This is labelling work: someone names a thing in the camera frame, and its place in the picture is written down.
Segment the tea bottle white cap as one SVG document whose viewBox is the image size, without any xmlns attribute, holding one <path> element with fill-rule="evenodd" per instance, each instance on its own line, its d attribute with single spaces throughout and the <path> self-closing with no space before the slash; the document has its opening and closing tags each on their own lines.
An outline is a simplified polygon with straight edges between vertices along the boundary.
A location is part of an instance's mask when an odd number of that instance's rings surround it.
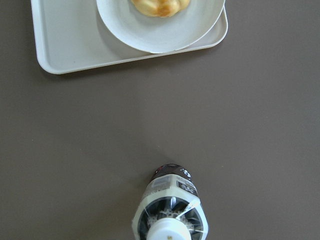
<svg viewBox="0 0 320 240">
<path fill-rule="evenodd" d="M 136 240 L 204 240 L 209 225 L 189 171 L 160 166 L 148 183 L 132 220 Z"/>
</svg>

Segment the beige serving tray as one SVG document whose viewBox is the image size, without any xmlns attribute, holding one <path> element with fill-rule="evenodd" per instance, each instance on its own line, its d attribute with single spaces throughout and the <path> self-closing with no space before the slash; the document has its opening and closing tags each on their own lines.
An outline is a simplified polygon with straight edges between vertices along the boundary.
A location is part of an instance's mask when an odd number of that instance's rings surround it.
<svg viewBox="0 0 320 240">
<path fill-rule="evenodd" d="M 103 23 L 95 0 L 31 1 L 36 56 L 51 74 L 66 74 L 163 56 L 132 48 Z"/>
</svg>

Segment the white round plate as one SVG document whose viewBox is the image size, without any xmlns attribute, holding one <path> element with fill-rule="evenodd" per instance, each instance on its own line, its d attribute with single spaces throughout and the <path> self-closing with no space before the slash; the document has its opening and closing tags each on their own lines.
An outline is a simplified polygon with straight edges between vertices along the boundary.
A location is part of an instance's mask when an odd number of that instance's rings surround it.
<svg viewBox="0 0 320 240">
<path fill-rule="evenodd" d="M 198 42 L 217 23 L 225 1 L 192 0 L 170 17 L 140 13 L 129 0 L 98 0 L 98 13 L 106 28 L 122 43 L 139 51 L 162 54 Z"/>
</svg>

